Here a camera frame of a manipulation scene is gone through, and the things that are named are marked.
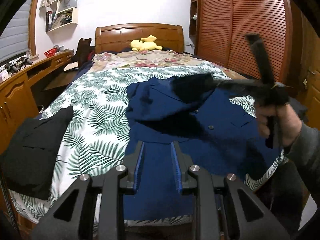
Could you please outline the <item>right hand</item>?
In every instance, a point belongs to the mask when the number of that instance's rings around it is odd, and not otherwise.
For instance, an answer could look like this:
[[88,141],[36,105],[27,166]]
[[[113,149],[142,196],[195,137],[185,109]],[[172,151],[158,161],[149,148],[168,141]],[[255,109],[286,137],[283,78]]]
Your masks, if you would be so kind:
[[280,141],[284,147],[292,145],[298,138],[302,129],[302,121],[291,105],[287,104],[277,107],[272,105],[263,106],[256,101],[254,107],[258,122],[258,131],[263,137],[268,138],[270,135],[270,129],[267,127],[267,118],[275,116],[280,126]]

